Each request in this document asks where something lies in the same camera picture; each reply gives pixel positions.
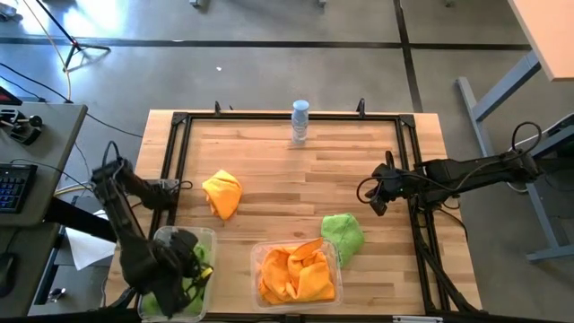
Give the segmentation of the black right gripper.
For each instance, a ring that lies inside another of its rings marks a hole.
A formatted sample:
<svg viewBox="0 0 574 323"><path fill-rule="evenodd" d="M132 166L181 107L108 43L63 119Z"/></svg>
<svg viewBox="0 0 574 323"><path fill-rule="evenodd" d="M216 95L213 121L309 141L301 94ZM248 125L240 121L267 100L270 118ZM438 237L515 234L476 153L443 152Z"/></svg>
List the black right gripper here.
<svg viewBox="0 0 574 323"><path fill-rule="evenodd" d="M388 169L385 163L379 164L371 173L371 177L376 180L386 180L386 194L376 194L370 199L370 207L377 216L383 216L387 211L389 200L396 200L399 197L409 198L417 194L416 174L409 170L400 170L394 167Z"/></svg>

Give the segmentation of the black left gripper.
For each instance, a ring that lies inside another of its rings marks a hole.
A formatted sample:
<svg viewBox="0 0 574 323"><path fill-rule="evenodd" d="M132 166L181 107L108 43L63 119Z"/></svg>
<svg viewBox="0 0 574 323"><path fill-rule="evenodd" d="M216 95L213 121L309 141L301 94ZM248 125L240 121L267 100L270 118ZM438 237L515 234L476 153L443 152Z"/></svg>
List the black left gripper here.
<svg viewBox="0 0 574 323"><path fill-rule="evenodd" d="M182 286L183 279L191 278L193 284L207 286L211 276L202 278L201 274L205 268L194 270L191 266L192 248L198 242L202 243L196 232L186 228L160 228L156 231L153 242L155 245L152 251L158 261L158 267L153 270L149 290L160 292L161 312L164 316L171 317L187 306L187 290ZM175 305L172 292L178 292Z"/></svg>

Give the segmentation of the clear plastic bin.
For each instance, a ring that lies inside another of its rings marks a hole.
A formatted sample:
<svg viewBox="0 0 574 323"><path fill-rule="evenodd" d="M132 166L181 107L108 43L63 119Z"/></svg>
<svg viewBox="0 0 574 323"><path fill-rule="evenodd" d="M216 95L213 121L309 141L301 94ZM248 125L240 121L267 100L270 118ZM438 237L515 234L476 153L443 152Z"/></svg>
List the clear plastic bin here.
<svg viewBox="0 0 574 323"><path fill-rule="evenodd" d="M270 249L279 247L298 247L301 244L311 240L279 240L256 244L251 249L250 269L251 269L251 291L254 309L263 313L296 313L309 310L318 310L322 308L334 307L341 303L343 293L343 283L341 269L336 247L328 240L323 239L321 250L326 254L326 259L331 270L331 279L335 286L335 298L332 301L311 301L311 302L287 302L278 305L272 305L262 300L259 296L258 285L260 280L260 269L265 255Z"/></svg>
<svg viewBox="0 0 574 323"><path fill-rule="evenodd" d="M204 227L176 227L176 226L164 226L161 228L186 228L190 231L196 232L202 241L202 243L210 249L211 251L211 269L213 270L211 274L211 279L208 282L207 286L205 287L204 292L204 307L202 312L197 316L188 316L183 313L183 310L180 313L174 313L171 317L162 316L144 316L140 310L140 300L137 305L137 313L139 317L142 319L143 323L198 323L201 321L207 311L210 309L212 305L212 298L213 298L213 287L214 287L214 277L215 277L215 264L216 264L216 254L217 254L217 238L216 233L212 229L204 228ZM191 302L191 299L187 292L187 305Z"/></svg>

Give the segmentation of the white paper sheet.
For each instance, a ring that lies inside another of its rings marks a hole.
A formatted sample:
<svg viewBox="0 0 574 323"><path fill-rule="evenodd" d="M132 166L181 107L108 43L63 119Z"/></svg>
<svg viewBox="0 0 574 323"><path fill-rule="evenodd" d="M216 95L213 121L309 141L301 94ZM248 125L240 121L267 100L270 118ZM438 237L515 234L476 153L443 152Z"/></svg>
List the white paper sheet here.
<svg viewBox="0 0 574 323"><path fill-rule="evenodd" d="M116 243L97 238L76 229L65 228L75 268L80 271L114 255Z"/></svg>

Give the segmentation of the clear bottle with blue cap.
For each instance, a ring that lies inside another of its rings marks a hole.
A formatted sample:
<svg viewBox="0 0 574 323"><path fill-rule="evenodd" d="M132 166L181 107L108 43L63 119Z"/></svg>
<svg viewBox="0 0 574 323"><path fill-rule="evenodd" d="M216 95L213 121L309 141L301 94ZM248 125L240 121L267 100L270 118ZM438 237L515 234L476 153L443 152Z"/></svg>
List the clear bottle with blue cap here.
<svg viewBox="0 0 574 323"><path fill-rule="evenodd" d="M292 107L292 141L295 144L303 144L308 134L309 103L306 100L296 100L293 102Z"/></svg>

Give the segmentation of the black metal beam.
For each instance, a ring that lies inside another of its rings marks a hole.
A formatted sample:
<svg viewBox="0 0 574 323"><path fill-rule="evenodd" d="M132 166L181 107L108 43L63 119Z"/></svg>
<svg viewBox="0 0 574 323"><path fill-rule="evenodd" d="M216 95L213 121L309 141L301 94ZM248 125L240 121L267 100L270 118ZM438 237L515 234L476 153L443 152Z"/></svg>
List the black metal beam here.
<svg viewBox="0 0 574 323"><path fill-rule="evenodd" d="M108 220L88 213L56 197L51 199L44 220L50 223L59 223L66 228L71 228L109 242L117 241L117 236Z"/></svg>

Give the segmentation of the grey low desk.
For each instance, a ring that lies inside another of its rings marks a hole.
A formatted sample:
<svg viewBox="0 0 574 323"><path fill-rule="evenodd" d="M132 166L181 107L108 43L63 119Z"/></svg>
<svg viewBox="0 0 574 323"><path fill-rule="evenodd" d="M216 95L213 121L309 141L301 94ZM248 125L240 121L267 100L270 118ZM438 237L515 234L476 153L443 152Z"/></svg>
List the grey low desk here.
<svg viewBox="0 0 574 323"><path fill-rule="evenodd" d="M0 297L0 319L27 316L59 232L56 223L0 227L0 254L16 255L12 291Z"/></svg>

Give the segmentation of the black computer mouse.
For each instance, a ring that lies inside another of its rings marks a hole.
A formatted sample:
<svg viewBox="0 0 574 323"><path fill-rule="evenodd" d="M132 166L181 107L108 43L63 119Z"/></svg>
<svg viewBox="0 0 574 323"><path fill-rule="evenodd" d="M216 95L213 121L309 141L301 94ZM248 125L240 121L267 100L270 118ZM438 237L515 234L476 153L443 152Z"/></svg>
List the black computer mouse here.
<svg viewBox="0 0 574 323"><path fill-rule="evenodd" d="M4 298L14 288L18 256L12 252L0 254L0 298Z"/></svg>

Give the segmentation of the black backlit keyboard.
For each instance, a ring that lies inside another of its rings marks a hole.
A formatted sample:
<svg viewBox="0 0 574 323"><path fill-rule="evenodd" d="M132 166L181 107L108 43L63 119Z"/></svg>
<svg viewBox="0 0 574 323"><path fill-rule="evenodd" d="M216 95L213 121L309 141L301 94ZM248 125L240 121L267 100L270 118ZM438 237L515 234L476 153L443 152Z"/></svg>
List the black backlit keyboard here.
<svg viewBox="0 0 574 323"><path fill-rule="evenodd" d="M34 164L0 163L0 214L19 214L36 177Z"/></svg>

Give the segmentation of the grey side desk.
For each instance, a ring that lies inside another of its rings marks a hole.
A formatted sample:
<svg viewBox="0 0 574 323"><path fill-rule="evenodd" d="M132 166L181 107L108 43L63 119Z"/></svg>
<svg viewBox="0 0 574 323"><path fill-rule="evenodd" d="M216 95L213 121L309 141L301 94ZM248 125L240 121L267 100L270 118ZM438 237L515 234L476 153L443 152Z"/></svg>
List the grey side desk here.
<svg viewBox="0 0 574 323"><path fill-rule="evenodd" d="M0 163L38 166L30 193L18 214L0 214L0 226L33 226L43 222L61 171L71 154L88 108L82 104L25 102L17 108L43 120L41 134L30 145L20 144L0 130Z"/></svg>

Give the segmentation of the beige desk top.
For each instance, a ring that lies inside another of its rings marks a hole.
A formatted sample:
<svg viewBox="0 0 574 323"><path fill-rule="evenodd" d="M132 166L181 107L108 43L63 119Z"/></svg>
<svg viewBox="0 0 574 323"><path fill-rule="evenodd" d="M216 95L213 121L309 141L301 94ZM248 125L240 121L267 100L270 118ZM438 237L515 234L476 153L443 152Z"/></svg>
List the beige desk top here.
<svg viewBox="0 0 574 323"><path fill-rule="evenodd" d="M574 0L508 0L551 82L574 81Z"/></svg>

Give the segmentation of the black desk clamp tool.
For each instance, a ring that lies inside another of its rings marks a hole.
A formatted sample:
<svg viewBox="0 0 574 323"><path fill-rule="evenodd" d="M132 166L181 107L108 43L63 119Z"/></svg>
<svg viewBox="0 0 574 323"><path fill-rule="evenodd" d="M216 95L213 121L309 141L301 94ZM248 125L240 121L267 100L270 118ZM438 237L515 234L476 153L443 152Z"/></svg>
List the black desk clamp tool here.
<svg viewBox="0 0 574 323"><path fill-rule="evenodd" d="M0 129L20 144L33 144L41 135L42 126L40 116L26 117L18 109L0 109Z"/></svg>

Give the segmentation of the black red-edged device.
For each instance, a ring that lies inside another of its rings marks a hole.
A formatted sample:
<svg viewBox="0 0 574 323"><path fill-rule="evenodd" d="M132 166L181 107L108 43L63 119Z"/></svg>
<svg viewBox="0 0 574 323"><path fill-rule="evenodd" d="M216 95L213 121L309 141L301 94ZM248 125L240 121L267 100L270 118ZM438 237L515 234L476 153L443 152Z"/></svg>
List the black red-edged device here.
<svg viewBox="0 0 574 323"><path fill-rule="evenodd" d="M22 100L0 86L0 105L21 106Z"/></svg>

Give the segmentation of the black tripod stand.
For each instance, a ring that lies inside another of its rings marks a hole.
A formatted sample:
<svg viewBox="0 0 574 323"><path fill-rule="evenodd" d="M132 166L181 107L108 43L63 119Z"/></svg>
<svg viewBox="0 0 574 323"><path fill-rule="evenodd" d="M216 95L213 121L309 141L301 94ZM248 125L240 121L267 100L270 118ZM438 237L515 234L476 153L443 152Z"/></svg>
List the black tripod stand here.
<svg viewBox="0 0 574 323"><path fill-rule="evenodd" d="M100 46L100 45L92 45L79 42L75 37L70 35L66 29L60 24L60 22L56 19L56 17L49 11L49 9L43 4L43 0L35 0L36 3L40 6L40 8L44 11L44 13L48 16L48 18L56 25L56 27L62 32L62 34L67 39L70 49L68 51L67 57L64 61L62 70L66 72L68 67L71 63L73 56L77 53L84 53L86 49L97 49L102 50L107 55L110 51L110 47Z"/></svg>

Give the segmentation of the grey desk leg frame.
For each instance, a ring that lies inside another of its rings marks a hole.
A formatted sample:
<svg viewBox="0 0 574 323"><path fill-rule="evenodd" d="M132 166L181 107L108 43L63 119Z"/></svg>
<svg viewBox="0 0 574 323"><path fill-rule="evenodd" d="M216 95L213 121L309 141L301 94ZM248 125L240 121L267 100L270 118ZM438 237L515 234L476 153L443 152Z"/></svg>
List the grey desk leg frame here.
<svg viewBox="0 0 574 323"><path fill-rule="evenodd" d="M510 188L530 198L548 247L526 255L528 261L574 256L574 238L565 233L562 221L574 221L574 113L542 130L534 122L535 134L516 140L511 137L509 149L522 149L539 163L542 174L521 188Z"/></svg>
<svg viewBox="0 0 574 323"><path fill-rule="evenodd" d="M456 86L467 109L482 157L494 155L483 121L540 69L541 64L536 53L533 50L529 51L479 100L475 98L466 77L456 79Z"/></svg>

